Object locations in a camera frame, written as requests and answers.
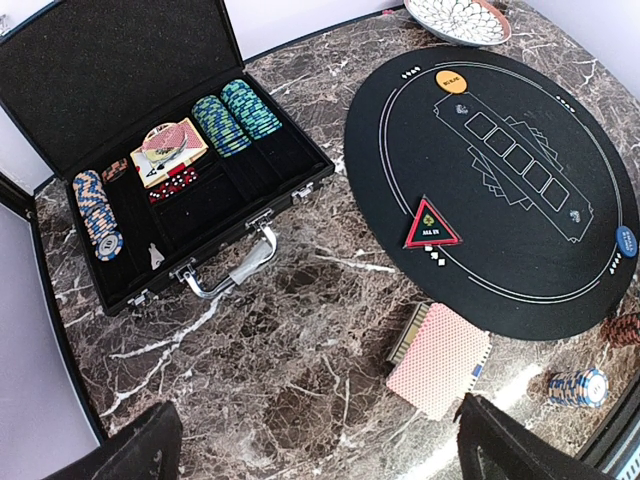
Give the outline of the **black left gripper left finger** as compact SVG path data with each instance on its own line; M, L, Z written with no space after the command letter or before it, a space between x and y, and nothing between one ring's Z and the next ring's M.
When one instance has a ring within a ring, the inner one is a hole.
M176 479L183 425L171 401L156 403L51 479Z

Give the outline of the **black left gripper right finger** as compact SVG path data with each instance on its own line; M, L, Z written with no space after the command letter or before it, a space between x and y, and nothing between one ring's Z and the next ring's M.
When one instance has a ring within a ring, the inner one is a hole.
M480 395L467 393L459 421L458 457L462 477L483 479L483 453L507 479L607 479L609 476L557 449Z

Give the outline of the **brown white chip stack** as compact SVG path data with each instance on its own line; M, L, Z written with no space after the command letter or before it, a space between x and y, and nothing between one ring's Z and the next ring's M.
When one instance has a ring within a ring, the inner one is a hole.
M614 348L639 345L639 314L629 313L606 320L603 338Z

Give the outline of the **red triangular all-in button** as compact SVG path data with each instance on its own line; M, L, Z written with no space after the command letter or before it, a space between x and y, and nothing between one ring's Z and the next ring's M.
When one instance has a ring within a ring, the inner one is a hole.
M423 195L411 222L403 248L457 246L462 236L446 220L428 196Z

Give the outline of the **blue small blind button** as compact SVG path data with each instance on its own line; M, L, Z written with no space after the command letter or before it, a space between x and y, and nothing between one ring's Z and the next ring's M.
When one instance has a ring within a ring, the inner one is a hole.
M618 226L615 232L616 245L620 254L626 258L638 255L638 241L634 232L627 226Z

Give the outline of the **orange big blind button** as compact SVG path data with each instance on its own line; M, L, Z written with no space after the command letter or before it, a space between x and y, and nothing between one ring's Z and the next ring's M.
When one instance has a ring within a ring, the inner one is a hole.
M466 79L452 70L440 70L435 75L437 85L449 94L464 94L468 89Z

